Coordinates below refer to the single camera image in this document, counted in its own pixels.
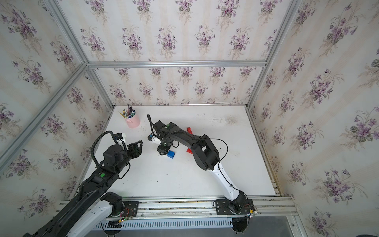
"white table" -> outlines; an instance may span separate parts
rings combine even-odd
[[[224,140],[229,151],[222,161],[224,169],[234,184],[247,195],[273,196],[270,181],[257,141],[244,106],[133,106],[141,124],[130,129],[118,113],[124,106],[116,106],[106,130],[125,132],[126,144],[143,141],[142,155],[131,160],[131,169],[121,180],[117,180],[108,191],[123,197],[201,197],[223,196],[223,187],[209,171],[204,171],[195,162],[187,147],[180,144],[171,147],[173,159],[161,156],[157,144],[148,141],[151,133],[147,114],[152,122],[173,122],[181,129],[192,129],[193,134]],[[223,142],[212,140],[222,158],[226,152]],[[114,142],[109,134],[99,143],[95,157],[103,160],[103,152]],[[87,179],[95,170],[92,161],[85,175]]]

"black robot arm segment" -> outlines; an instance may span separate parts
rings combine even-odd
[[[150,126],[152,134],[148,139],[151,141],[153,136],[158,136],[161,144],[158,146],[157,151],[161,155],[167,154],[172,142],[177,141],[192,150],[196,164],[203,170],[214,170],[214,166],[220,161],[219,153],[207,135],[197,136],[190,134],[172,122],[164,125],[161,121],[158,121],[155,124],[151,123]]]
[[[102,136],[107,133],[111,133],[112,138],[116,142],[115,136],[111,131],[103,133]],[[127,147],[128,150],[126,151],[119,144],[108,147],[108,150],[103,153],[104,160],[97,165],[97,169],[91,176],[82,182],[77,195],[36,233],[33,235],[27,233],[24,237],[65,237],[85,211],[119,179],[119,173],[129,164],[130,160],[137,158],[142,153],[142,141],[129,144]],[[119,210],[121,198],[119,199],[117,204],[112,204],[113,211]]]

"floral wallpaper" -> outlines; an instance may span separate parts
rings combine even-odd
[[[43,0],[0,2],[0,154],[79,65]]]
[[[298,27],[312,17],[314,2],[302,7]],[[290,0],[59,4],[90,61],[258,60],[266,59]]]
[[[100,68],[116,105],[246,104],[261,67]]]
[[[378,13],[304,0],[251,107],[310,237],[379,235]]]
[[[2,112],[9,118],[5,106]],[[0,174],[0,208],[12,216],[0,222],[3,235],[34,233],[55,214],[57,202],[70,199],[108,115],[84,74]]]

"pink cup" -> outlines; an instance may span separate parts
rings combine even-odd
[[[128,124],[128,127],[131,129],[138,127],[140,124],[140,121],[139,121],[137,114],[131,118],[124,118],[124,119],[125,119],[125,122]]]

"blue lego brick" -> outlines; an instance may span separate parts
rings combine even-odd
[[[174,155],[175,155],[175,152],[173,151],[168,151],[167,153],[167,156],[170,157],[171,159],[174,157]]]

